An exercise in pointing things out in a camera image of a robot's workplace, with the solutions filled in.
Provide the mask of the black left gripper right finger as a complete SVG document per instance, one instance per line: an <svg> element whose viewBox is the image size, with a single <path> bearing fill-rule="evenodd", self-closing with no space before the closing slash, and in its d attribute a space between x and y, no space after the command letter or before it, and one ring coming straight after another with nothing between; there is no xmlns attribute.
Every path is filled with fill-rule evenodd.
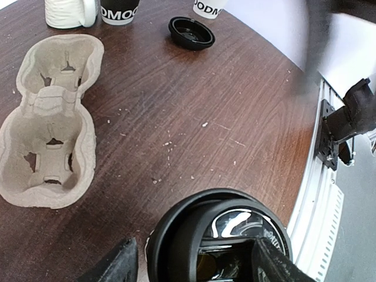
<svg viewBox="0 0 376 282"><path fill-rule="evenodd" d="M251 251L251 269L253 281L314 282L266 238L255 239Z"/></svg>

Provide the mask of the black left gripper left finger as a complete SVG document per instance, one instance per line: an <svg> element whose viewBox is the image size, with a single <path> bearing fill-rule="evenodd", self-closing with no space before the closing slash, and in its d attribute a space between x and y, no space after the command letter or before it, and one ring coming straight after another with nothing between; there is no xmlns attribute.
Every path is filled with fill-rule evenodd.
<svg viewBox="0 0 376 282"><path fill-rule="evenodd" d="M136 282L138 275L138 248L134 237L123 239L91 270L76 281Z"/></svg>

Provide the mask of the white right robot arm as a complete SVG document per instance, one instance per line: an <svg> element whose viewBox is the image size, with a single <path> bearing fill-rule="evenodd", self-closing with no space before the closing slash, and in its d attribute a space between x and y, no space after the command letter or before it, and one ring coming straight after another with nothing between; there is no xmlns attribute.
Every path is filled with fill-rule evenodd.
<svg viewBox="0 0 376 282"><path fill-rule="evenodd" d="M375 129L375 1L306 1L301 92L326 78L343 106L325 124L337 143Z"/></svg>

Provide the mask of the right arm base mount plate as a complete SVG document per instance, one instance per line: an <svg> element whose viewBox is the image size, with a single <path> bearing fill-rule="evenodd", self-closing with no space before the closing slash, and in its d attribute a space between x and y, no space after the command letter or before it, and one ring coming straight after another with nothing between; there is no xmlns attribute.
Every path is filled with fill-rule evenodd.
<svg viewBox="0 0 376 282"><path fill-rule="evenodd" d="M320 105L320 115L318 120L318 133L315 141L314 156L317 156L327 168L336 171L338 161L344 165L354 164L354 138L349 141L338 143L331 136L326 124L327 118L334 112L334 108L328 100L323 99Z"/></svg>

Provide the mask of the black paper coffee cup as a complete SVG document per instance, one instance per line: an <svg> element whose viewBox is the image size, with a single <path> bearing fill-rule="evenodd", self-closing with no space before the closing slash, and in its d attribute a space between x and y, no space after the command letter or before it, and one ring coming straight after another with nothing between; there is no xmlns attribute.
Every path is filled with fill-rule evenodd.
<svg viewBox="0 0 376 282"><path fill-rule="evenodd" d="M229 237L211 232L155 231L146 247L150 281L269 281L262 268L252 270L258 239L265 239L278 254L291 260L291 243L284 230L259 224Z"/></svg>

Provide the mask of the stack of black paper cups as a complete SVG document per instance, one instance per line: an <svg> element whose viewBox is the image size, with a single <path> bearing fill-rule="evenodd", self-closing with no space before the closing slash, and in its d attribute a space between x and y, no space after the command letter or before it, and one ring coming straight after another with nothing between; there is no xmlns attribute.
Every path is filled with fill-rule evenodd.
<svg viewBox="0 0 376 282"><path fill-rule="evenodd" d="M136 15L139 0L101 0L102 21L114 26L131 23Z"/></svg>

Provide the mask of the black plastic cup lid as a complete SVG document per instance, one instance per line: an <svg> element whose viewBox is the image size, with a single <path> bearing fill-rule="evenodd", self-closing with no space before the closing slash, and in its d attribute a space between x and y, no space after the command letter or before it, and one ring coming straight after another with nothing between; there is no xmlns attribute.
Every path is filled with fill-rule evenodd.
<svg viewBox="0 0 376 282"><path fill-rule="evenodd" d="M154 231L209 231L214 237L244 233L256 225L287 232L279 218L250 195L227 188L215 188L193 194L171 207Z"/></svg>

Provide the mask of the cardboard cup carrier tray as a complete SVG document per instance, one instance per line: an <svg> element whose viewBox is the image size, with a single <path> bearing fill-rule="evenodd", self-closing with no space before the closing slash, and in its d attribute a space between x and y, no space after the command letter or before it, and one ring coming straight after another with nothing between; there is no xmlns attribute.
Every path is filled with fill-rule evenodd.
<svg viewBox="0 0 376 282"><path fill-rule="evenodd" d="M1 126L1 196L19 207L62 209L89 188L96 166L93 119L82 105L100 75L103 43L86 34L50 36L19 68L20 105Z"/></svg>

